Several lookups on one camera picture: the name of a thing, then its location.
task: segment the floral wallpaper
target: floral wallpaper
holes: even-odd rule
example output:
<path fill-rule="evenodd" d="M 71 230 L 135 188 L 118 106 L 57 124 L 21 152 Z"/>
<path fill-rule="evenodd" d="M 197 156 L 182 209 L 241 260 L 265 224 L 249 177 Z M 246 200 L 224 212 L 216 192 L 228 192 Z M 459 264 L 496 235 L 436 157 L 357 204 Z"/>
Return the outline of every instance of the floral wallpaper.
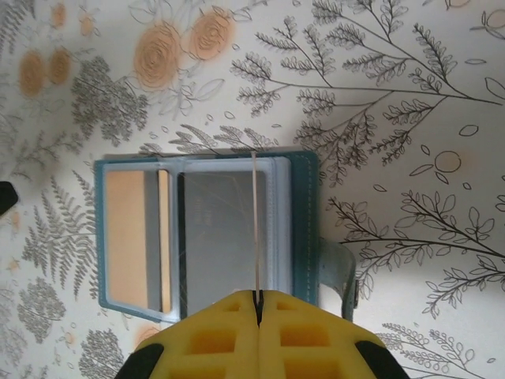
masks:
<path fill-rule="evenodd" d="M 0 0 L 0 377 L 113 378 L 168 326 L 97 302 L 95 159 L 286 146 L 355 322 L 412 378 L 502 377 L 504 59 L 499 0 Z"/>

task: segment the card holder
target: card holder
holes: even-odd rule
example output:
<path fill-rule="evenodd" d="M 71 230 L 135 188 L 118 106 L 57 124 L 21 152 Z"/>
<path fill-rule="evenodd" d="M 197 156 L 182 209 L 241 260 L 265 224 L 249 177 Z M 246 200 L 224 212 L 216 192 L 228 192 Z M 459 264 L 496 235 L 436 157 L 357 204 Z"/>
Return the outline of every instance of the card holder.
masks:
<path fill-rule="evenodd" d="M 262 287 L 290 293 L 291 203 L 278 201 L 290 198 L 290 161 L 256 166 Z M 252 168 L 251 157 L 97 161 L 100 304 L 175 322 L 253 287 Z"/>

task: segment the patterned fabric surface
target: patterned fabric surface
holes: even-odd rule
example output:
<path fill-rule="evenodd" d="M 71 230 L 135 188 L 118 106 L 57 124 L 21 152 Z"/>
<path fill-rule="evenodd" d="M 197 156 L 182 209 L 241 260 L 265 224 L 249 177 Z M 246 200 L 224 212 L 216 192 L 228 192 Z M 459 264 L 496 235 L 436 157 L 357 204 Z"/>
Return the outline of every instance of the patterned fabric surface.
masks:
<path fill-rule="evenodd" d="M 112 378 L 167 326 L 97 302 L 95 159 L 277 146 L 320 156 L 355 321 L 503 377 L 504 60 L 500 0 L 0 0 L 0 377 Z"/>

